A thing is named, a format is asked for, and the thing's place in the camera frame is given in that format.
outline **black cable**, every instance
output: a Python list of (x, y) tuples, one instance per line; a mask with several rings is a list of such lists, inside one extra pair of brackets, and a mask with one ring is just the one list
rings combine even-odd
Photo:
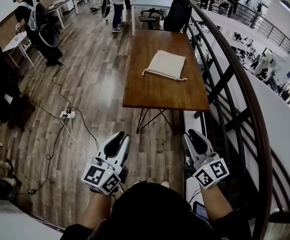
[(44, 108), (42, 108), (40, 105), (38, 105), (35, 101), (33, 101), (33, 103), (35, 103), (35, 105), (39, 108), (41, 108), (42, 110), (44, 110), (47, 114), (49, 114), (52, 118), (56, 118), (59, 119), (58, 117), (52, 115), (50, 112), (46, 111)]
[(61, 94), (61, 91), (62, 91), (63, 85), (60, 84), (60, 83), (58, 83), (58, 82), (54, 82), (54, 77), (56, 77), (56, 75), (57, 75), (61, 70), (63, 70), (63, 69), (66, 68), (66, 65), (64, 65), (64, 64), (61, 64), (61, 65), (64, 66), (64, 67), (62, 67), (62, 68), (60, 68), (59, 70), (56, 71), (56, 73), (53, 75), (53, 77), (52, 77), (52, 79), (51, 79), (51, 82), (52, 82), (53, 84), (58, 85), (58, 86), (60, 87), (60, 89), (59, 89), (59, 95), (62, 96), (65, 100), (67, 100), (67, 101), (69, 102), (69, 104), (68, 104), (68, 106), (67, 106), (67, 109), (66, 109), (66, 111), (68, 112), (68, 111), (69, 111), (69, 107), (70, 107), (70, 105), (71, 105), (71, 101), (70, 101), (68, 98), (66, 98), (64, 95)]
[(70, 109), (69, 109), (69, 113), (71, 113), (71, 110), (72, 109), (77, 109), (78, 111), (79, 111), (79, 113), (80, 113), (80, 115), (81, 115), (81, 118), (83, 119), (83, 123), (84, 123), (84, 126), (85, 126), (85, 128), (86, 128), (86, 130), (88, 131), (88, 133), (94, 138), (94, 140), (95, 140), (95, 143), (96, 143), (96, 148), (97, 149), (99, 149), (100, 147), (99, 147), (99, 143), (98, 143), (98, 141), (97, 141), (97, 139), (94, 137), (94, 135), (90, 132), (90, 130), (88, 129), (88, 127), (87, 127), (87, 125), (86, 125), (86, 123), (85, 123), (85, 120), (84, 120), (84, 116), (83, 116), (83, 113), (82, 113), (82, 111), (78, 108), (78, 107), (76, 107), (76, 106), (72, 106)]
[(56, 136), (56, 139), (55, 139), (55, 142), (54, 142), (54, 146), (53, 146), (53, 153), (52, 155), (50, 154), (46, 154), (46, 160), (48, 160), (48, 165), (47, 165), (47, 173), (46, 173), (46, 179), (45, 181), (37, 188), (37, 189), (29, 189), (27, 191), (27, 193), (16, 193), (15, 195), (32, 195), (32, 194), (35, 194), (37, 191), (39, 191), (43, 186), (44, 184), (48, 181), (49, 179), (49, 172), (50, 172), (50, 167), (51, 167), (51, 161), (54, 157), (54, 153), (55, 153), (55, 146), (56, 146), (56, 142), (61, 134), (61, 131), (63, 130), (63, 128), (65, 127), (65, 124), (62, 125), (62, 127), (60, 128), (57, 136)]
[(191, 199), (189, 200), (189, 204), (191, 203), (191, 201), (193, 200), (193, 198), (194, 197), (196, 197), (198, 194), (200, 194), (201, 193), (201, 189), (198, 189), (198, 190), (196, 190), (194, 193), (193, 193), (193, 196), (191, 197)]

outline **phone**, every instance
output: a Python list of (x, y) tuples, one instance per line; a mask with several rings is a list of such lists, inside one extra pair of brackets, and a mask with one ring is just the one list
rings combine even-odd
[(201, 219), (203, 219), (203, 220), (205, 220), (207, 222), (209, 221), (209, 217), (207, 215), (207, 211), (206, 211), (205, 206), (203, 204), (195, 201), (194, 204), (193, 204), (193, 211)]

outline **desk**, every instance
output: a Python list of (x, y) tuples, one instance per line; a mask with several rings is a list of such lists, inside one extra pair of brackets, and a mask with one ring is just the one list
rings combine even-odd
[(12, 40), (10, 40), (10, 42), (6, 45), (6, 47), (3, 49), (3, 53), (7, 52), (8, 56), (10, 57), (10, 59), (13, 61), (13, 63), (16, 65), (16, 67), (20, 68), (17, 63), (15, 62), (15, 60), (13, 60), (11, 53), (16, 49), (16, 47), (18, 47), (21, 51), (21, 53), (28, 59), (29, 63), (34, 67), (34, 63), (31, 61), (29, 55), (26, 53), (26, 50), (28, 49), (28, 47), (31, 45), (27, 45), (25, 48), (22, 47), (22, 41), (26, 38), (27, 33), (26, 31), (18, 33), (17, 35), (15, 35), (13, 37)]
[[(180, 77), (187, 78), (186, 81), (176, 81), (148, 72), (142, 75), (158, 50), (185, 57)], [(142, 109), (136, 133), (146, 126), (141, 127), (149, 109), (159, 110), (157, 116), (164, 116), (165, 110), (172, 110), (172, 115), (173, 110), (210, 111), (202, 74), (186, 34), (137, 29), (131, 44), (122, 106)], [(141, 121), (144, 109), (147, 111)]]
[[(57, 3), (51, 9), (50, 9), (51, 5), (49, 7), (47, 7), (47, 12), (48, 13), (56, 12), (56, 15), (57, 15), (57, 17), (59, 19), (59, 23), (60, 23), (60, 26), (61, 26), (62, 29), (64, 28), (64, 24), (63, 24), (63, 21), (62, 21), (63, 15), (62, 15), (62, 12), (61, 12), (61, 7), (63, 5), (65, 5), (68, 1), (70, 1), (70, 0), (65, 0), (63, 2)], [(73, 0), (73, 3), (74, 3), (76, 14), (79, 14), (79, 8), (77, 7), (77, 1)]]
[(169, 10), (172, 6), (173, 0), (132, 0), (131, 6), (131, 33), (135, 35), (135, 8), (156, 8)]

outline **white table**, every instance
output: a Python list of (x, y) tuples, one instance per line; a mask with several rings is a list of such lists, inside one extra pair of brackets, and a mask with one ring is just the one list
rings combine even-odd
[[(47, 8), (47, 12), (49, 12), (49, 13), (55, 12), (56, 13), (56, 15), (57, 15), (57, 17), (59, 19), (60, 27), (62, 29), (64, 28), (64, 23), (62, 21), (63, 14), (62, 14), (62, 11), (61, 11), (61, 7), (63, 5), (65, 5), (68, 1), (70, 1), (70, 0), (65, 0), (63, 2), (54, 4), (54, 7), (53, 8), (50, 8), (51, 6), (49, 6)], [(76, 0), (73, 0), (73, 3), (74, 3), (74, 7), (75, 7), (76, 14), (79, 14), (79, 8), (77, 7), (77, 1)]]
[(173, 0), (132, 0), (131, 6), (131, 33), (135, 35), (135, 8), (156, 8), (169, 10), (172, 6)]
[(21, 53), (28, 59), (29, 63), (34, 67), (34, 63), (31, 61), (29, 55), (26, 53), (26, 50), (30, 47), (31, 43), (27, 45), (25, 48), (22, 46), (22, 41), (26, 38), (27, 33), (26, 31), (18, 33), (16, 36), (13, 37), (12, 40), (6, 45), (6, 47), (3, 49), (3, 53), (7, 52), (10, 59), (13, 61), (13, 63), (16, 65), (16, 67), (20, 68), (15, 60), (12, 58), (11, 53), (18, 47), (21, 51)]

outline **forearm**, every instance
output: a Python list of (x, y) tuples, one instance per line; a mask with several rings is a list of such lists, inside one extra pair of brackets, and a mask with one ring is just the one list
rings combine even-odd
[(88, 207), (80, 219), (85, 228), (95, 230), (99, 223), (110, 217), (111, 196), (96, 193), (90, 199)]
[(212, 222), (230, 214), (233, 209), (217, 185), (201, 189), (208, 219)]

